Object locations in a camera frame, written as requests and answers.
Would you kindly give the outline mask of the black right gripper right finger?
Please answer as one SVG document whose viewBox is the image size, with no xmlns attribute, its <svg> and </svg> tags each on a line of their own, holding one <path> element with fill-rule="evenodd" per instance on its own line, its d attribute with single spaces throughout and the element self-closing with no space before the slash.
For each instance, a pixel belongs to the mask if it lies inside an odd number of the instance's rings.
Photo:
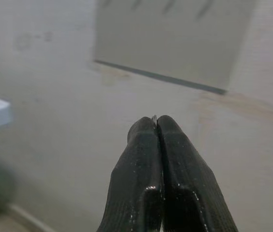
<svg viewBox="0 0 273 232">
<path fill-rule="evenodd" d="M 170 116 L 157 121 L 164 176 L 166 232 L 238 230 L 213 171 Z"/>
</svg>

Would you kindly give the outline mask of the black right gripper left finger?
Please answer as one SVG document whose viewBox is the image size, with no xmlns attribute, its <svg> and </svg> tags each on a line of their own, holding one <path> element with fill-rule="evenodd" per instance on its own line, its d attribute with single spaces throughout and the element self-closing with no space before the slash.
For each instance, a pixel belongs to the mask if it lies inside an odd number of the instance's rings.
<svg viewBox="0 0 273 232">
<path fill-rule="evenodd" d="M 163 166 L 156 123 L 135 122 L 115 165 L 99 232 L 158 232 L 163 218 Z"/>
</svg>

